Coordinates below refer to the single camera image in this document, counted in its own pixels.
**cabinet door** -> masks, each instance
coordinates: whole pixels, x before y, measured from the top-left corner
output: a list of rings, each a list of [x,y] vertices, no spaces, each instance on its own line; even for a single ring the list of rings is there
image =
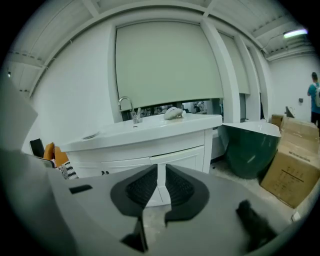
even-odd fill
[[[170,195],[166,188],[166,164],[186,167],[202,172],[204,166],[205,147],[197,146],[170,154],[150,157],[151,164],[158,164],[157,185],[163,204],[170,204]]]
[[[100,162],[72,162],[71,164],[79,178],[102,175],[102,167]]]
[[[150,157],[102,162],[102,170],[110,174],[127,171],[140,166],[151,165]]]

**cardboard box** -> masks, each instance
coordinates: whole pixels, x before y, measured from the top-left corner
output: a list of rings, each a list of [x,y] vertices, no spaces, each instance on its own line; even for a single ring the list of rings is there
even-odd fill
[[[319,131],[313,123],[284,117],[281,136],[277,153],[260,185],[296,208],[320,177]]]
[[[319,130],[314,123],[284,117],[280,126],[280,145],[301,147],[314,154],[319,152]]]
[[[276,125],[280,128],[283,118],[283,114],[273,114],[271,117],[271,124]]]

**white vanity cabinet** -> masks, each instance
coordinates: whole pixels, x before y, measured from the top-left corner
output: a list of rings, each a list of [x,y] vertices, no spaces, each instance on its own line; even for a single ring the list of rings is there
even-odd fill
[[[71,162],[72,167],[79,178],[88,178],[102,175],[100,162]]]
[[[156,115],[144,117],[140,123],[115,123],[91,138],[60,145],[60,149],[66,152],[79,178],[157,164],[157,187],[147,206],[170,204],[166,164],[209,173],[213,128],[222,125],[221,115],[182,116],[164,120],[163,115]]]

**white object on sink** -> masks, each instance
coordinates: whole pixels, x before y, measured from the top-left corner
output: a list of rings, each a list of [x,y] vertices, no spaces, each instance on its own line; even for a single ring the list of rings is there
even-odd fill
[[[164,114],[164,120],[171,120],[175,118],[182,118],[183,110],[181,108],[177,108],[175,106],[170,107]]]

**cabinet drawer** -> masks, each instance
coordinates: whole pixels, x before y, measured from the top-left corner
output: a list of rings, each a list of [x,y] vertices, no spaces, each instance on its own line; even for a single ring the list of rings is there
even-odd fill
[[[127,171],[140,166],[146,166],[146,165],[151,165],[150,157],[101,162],[102,170],[107,171],[110,174],[123,172],[123,171]]]
[[[150,157],[150,161],[152,165],[171,164],[202,172],[202,168],[204,165],[204,153],[205,147],[197,146],[174,153]]]
[[[102,175],[102,167],[100,162],[72,162],[71,164],[79,178]]]

